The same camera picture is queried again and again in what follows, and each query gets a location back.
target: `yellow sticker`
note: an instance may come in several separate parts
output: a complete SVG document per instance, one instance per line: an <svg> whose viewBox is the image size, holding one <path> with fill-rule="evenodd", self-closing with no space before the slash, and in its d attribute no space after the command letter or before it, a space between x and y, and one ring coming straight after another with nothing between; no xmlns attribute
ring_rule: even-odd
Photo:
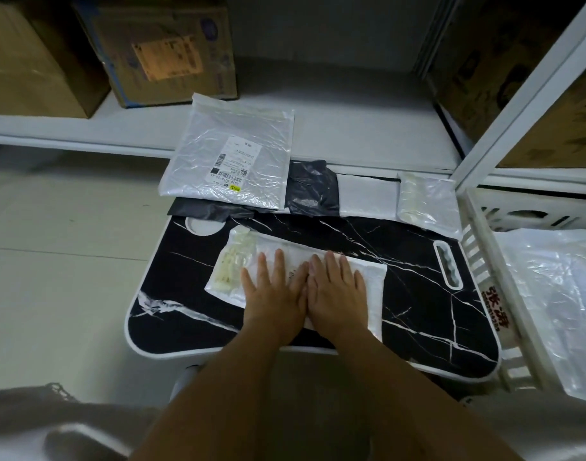
<svg viewBox="0 0 586 461"><path fill-rule="evenodd" d="M203 72L201 56L191 36L133 44L133 50L149 81Z"/></svg>

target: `table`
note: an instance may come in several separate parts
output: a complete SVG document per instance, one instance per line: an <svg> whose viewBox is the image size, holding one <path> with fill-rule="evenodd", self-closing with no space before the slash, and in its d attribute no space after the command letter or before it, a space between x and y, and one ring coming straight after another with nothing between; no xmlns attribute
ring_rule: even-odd
<svg viewBox="0 0 586 461"><path fill-rule="evenodd" d="M411 225L358 217L256 214L253 219L228 219L209 236L190 232L184 217L170 217L126 317L126 338L136 352L205 361L235 337L244 310L204 287L228 232L238 224L387 264L382 330L387 347L422 371L465 382L487 380L497 371L500 345L461 245ZM435 241L451 248L463 283L458 291L445 283ZM309 329L287 349L335 352Z"/></svg>

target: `cardboard box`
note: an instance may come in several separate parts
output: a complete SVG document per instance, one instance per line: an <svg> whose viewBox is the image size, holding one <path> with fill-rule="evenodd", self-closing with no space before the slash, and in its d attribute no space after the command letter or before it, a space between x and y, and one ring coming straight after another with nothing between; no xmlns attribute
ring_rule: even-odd
<svg viewBox="0 0 586 461"><path fill-rule="evenodd" d="M586 70L498 166L586 168Z"/></svg>
<svg viewBox="0 0 586 461"><path fill-rule="evenodd" d="M478 141L585 0L488 0L438 100Z"/></svg>
<svg viewBox="0 0 586 461"><path fill-rule="evenodd" d="M126 108L236 98L224 0L75 0L112 89Z"/></svg>
<svg viewBox="0 0 586 461"><path fill-rule="evenodd" d="M68 4L0 2L0 115L88 118L108 91Z"/></svg>

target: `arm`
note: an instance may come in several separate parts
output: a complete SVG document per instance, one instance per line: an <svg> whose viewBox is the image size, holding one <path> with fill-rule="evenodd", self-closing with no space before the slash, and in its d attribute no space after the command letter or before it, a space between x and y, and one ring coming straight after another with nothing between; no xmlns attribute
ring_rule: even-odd
<svg viewBox="0 0 586 461"><path fill-rule="evenodd" d="M313 256L308 315L366 400L377 460L520 460L479 419L367 330L366 286L345 256Z"/></svg>
<svg viewBox="0 0 586 461"><path fill-rule="evenodd" d="M169 404L132 461L255 459L260 405L274 358L304 325L307 276L304 263L287 286L280 250L271 280L263 254L257 286L242 270L242 330Z"/></svg>

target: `tile floor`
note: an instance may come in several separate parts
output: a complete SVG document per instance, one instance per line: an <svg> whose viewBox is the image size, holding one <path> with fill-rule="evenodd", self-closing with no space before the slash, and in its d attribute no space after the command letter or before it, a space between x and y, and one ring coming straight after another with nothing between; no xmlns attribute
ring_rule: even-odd
<svg viewBox="0 0 586 461"><path fill-rule="evenodd" d="M157 193L166 164L0 146L0 388L59 382L85 402L167 403L188 362L138 356L123 333L171 204ZM279 356L268 457L365 459L362 421L335 356Z"/></svg>

